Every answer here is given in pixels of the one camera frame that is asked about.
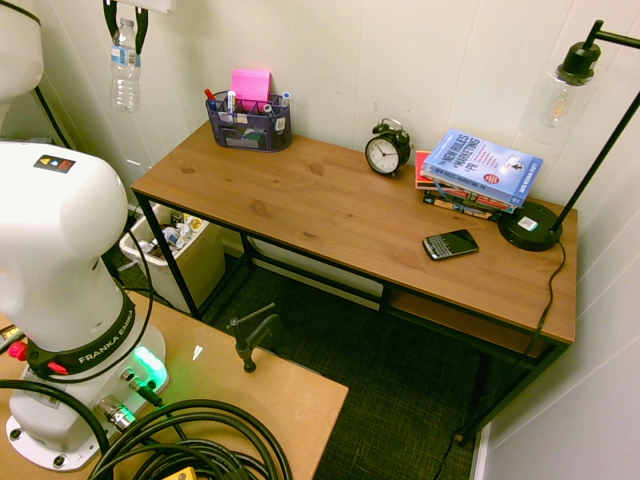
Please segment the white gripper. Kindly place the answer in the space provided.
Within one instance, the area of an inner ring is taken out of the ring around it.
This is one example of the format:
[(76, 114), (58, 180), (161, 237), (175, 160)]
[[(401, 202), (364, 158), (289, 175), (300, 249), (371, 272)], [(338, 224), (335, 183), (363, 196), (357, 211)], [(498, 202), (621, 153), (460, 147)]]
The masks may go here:
[[(135, 37), (136, 52), (141, 53), (148, 31), (149, 11), (171, 14), (176, 8), (176, 0), (118, 0), (119, 2), (135, 6), (137, 32)], [(103, 3), (104, 19), (109, 31), (110, 38), (113, 38), (118, 31), (117, 22), (117, 1), (104, 0)]]

